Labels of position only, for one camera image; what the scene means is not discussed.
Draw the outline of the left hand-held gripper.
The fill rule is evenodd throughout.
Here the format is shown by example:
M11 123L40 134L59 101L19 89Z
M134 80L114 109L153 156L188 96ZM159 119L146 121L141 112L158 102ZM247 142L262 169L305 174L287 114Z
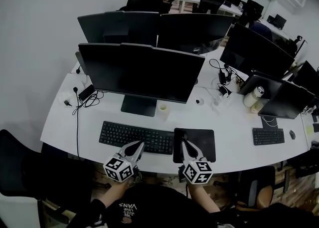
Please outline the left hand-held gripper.
M141 159L145 144L143 141L133 141L125 144L118 153L115 153L103 169L108 178L122 183L139 172L137 162Z

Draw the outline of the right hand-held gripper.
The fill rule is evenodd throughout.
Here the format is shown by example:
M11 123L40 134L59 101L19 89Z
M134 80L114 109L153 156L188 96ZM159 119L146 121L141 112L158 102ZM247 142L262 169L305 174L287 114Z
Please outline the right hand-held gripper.
M183 175L193 185L207 184L213 175L211 162L208 161L202 151L192 142L182 140Z

